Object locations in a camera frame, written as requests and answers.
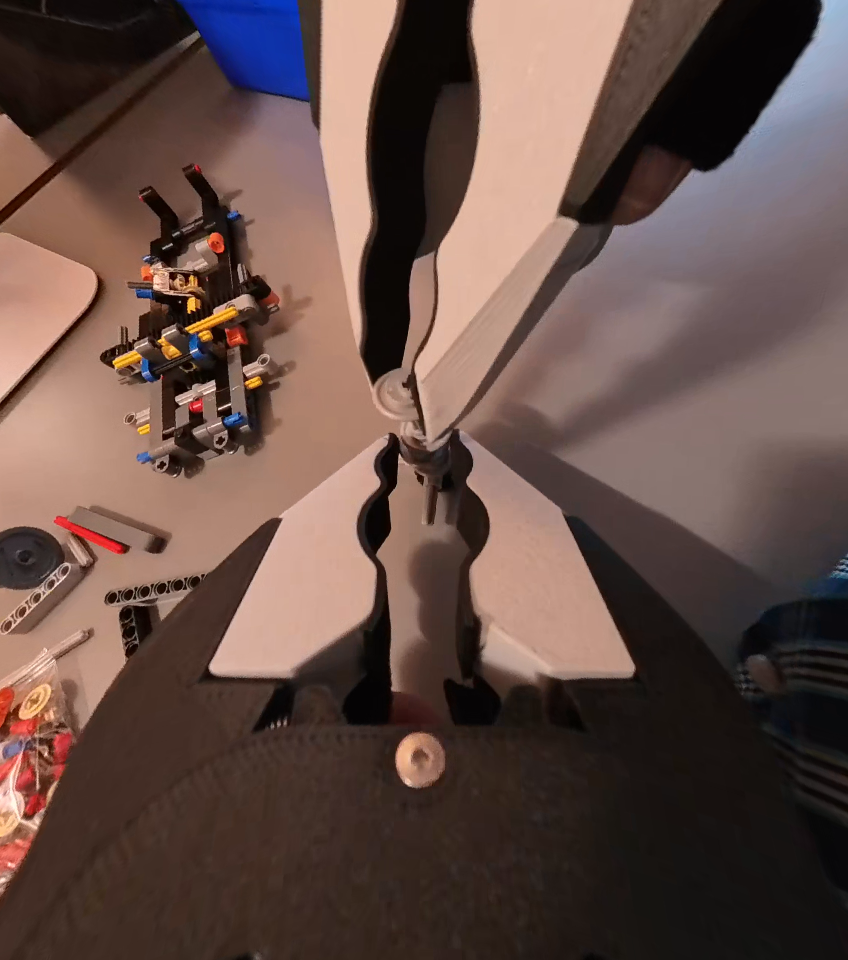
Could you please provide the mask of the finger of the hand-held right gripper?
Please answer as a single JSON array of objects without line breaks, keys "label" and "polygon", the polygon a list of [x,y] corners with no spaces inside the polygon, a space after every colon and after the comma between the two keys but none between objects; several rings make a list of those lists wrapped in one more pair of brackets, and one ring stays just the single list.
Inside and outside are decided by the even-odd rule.
[{"label": "finger of the hand-held right gripper", "polygon": [[719,7],[715,1],[473,2],[476,143],[438,110],[426,185],[437,215],[430,328],[413,363],[438,445],[474,408],[607,227],[578,215]]},{"label": "finger of the hand-held right gripper", "polygon": [[323,2],[319,139],[350,322],[368,380],[403,366],[423,238],[412,2]]}]

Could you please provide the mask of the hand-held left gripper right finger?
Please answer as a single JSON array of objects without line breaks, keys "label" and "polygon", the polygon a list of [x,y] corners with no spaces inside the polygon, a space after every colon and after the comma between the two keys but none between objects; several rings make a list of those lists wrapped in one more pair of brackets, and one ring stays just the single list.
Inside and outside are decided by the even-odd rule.
[{"label": "hand-held left gripper right finger", "polygon": [[636,666],[567,516],[465,433],[452,444],[468,547],[458,608],[464,678],[632,678]]}]

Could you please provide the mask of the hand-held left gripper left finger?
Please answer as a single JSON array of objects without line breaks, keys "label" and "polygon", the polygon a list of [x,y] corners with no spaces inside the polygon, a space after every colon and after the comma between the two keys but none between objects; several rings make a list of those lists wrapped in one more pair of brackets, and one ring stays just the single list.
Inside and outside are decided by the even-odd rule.
[{"label": "hand-held left gripper left finger", "polygon": [[378,553],[391,530],[398,441],[388,434],[278,518],[209,669],[226,679],[390,678]]}]

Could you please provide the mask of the grey wheel with black gear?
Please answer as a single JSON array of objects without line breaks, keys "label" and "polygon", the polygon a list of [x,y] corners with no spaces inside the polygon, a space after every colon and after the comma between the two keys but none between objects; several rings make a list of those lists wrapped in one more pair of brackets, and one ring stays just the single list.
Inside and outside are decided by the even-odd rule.
[{"label": "grey wheel with black gear", "polygon": [[422,423],[415,372],[410,367],[394,368],[371,387],[376,408],[386,418],[402,424]]}]

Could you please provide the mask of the blue plastic bin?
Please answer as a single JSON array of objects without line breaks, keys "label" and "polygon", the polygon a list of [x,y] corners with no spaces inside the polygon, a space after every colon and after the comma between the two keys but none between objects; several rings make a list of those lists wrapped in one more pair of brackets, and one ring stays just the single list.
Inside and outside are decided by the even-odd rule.
[{"label": "blue plastic bin", "polygon": [[230,83],[307,102],[296,1],[180,1]]}]

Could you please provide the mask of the dark grey holed toy beam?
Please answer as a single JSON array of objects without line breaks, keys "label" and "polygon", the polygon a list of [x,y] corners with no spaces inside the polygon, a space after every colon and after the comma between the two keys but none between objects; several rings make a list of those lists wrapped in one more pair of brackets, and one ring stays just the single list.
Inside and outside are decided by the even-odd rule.
[{"label": "dark grey holed toy beam", "polygon": [[144,582],[106,591],[103,603],[109,608],[125,606],[159,606],[178,602],[195,590],[206,573],[190,574],[154,582]]}]

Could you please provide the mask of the black holed toy beam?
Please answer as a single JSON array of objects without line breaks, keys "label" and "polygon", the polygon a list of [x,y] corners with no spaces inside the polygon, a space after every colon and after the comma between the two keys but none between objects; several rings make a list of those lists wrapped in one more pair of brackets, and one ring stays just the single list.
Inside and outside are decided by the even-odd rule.
[{"label": "black holed toy beam", "polygon": [[152,636],[160,622],[156,604],[128,604],[118,609],[121,648],[126,661]]}]

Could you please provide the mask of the dark grey flat toy beam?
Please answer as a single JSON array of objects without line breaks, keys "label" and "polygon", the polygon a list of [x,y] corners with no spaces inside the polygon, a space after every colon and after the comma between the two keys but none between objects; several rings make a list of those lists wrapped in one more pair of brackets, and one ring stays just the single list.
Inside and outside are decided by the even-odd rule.
[{"label": "dark grey flat toy beam", "polygon": [[127,517],[92,507],[75,507],[65,520],[86,534],[94,534],[128,550],[160,554],[167,546],[167,534]]}]

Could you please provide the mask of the red toy axle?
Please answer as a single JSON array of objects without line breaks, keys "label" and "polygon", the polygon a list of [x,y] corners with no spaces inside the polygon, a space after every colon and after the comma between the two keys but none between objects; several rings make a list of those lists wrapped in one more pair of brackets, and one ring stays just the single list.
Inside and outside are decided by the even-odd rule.
[{"label": "red toy axle", "polygon": [[72,522],[69,518],[63,515],[57,515],[54,517],[54,524],[61,529],[65,530],[71,535],[82,539],[83,541],[97,546],[107,552],[124,555],[126,554],[130,547],[129,545],[120,542],[112,537],[106,536],[105,534],[100,534],[97,531],[94,531],[90,528],[81,526],[80,524]]}]

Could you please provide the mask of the long grey toy axle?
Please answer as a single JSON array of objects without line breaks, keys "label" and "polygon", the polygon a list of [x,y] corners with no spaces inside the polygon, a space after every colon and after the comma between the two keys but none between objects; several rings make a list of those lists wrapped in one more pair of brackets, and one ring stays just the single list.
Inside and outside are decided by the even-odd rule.
[{"label": "long grey toy axle", "polygon": [[57,661],[91,640],[93,636],[93,628],[77,630],[57,643],[54,643],[50,647],[46,648],[42,655]]}]

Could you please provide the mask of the light grey holed toy beam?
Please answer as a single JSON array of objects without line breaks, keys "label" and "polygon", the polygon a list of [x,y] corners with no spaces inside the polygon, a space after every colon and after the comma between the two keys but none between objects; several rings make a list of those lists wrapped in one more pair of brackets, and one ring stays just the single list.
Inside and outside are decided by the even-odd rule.
[{"label": "light grey holed toy beam", "polygon": [[0,622],[0,635],[20,636],[34,630],[69,597],[86,573],[77,562],[61,563]]}]

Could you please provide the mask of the toy car chassis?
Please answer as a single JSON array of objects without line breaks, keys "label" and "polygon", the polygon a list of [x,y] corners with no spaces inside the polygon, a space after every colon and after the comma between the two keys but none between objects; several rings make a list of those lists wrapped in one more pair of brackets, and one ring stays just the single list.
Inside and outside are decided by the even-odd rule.
[{"label": "toy car chassis", "polygon": [[254,350],[251,328],[281,307],[245,261],[238,211],[199,165],[182,173],[199,199],[188,221],[155,188],[139,192],[159,222],[140,277],[127,282],[145,311],[136,330],[123,326],[99,358],[120,384],[146,390],[146,405],[124,421],[144,442],[137,462],[166,477],[198,473],[257,444],[258,394],[271,359]]}]

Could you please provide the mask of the black toy wheel disc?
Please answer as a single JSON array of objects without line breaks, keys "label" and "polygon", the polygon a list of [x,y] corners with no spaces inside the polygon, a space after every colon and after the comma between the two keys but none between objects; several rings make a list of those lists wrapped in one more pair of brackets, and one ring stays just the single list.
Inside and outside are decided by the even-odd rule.
[{"label": "black toy wheel disc", "polygon": [[64,561],[63,546],[43,529],[17,526],[0,532],[0,590],[33,590]]}]

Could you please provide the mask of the clear bag red tan parts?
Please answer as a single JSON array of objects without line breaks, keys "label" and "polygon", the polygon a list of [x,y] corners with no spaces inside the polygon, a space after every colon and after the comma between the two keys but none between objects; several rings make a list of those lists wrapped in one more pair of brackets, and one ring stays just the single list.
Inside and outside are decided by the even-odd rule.
[{"label": "clear bag red tan parts", "polygon": [[49,651],[0,680],[0,886],[29,852],[77,737]]}]

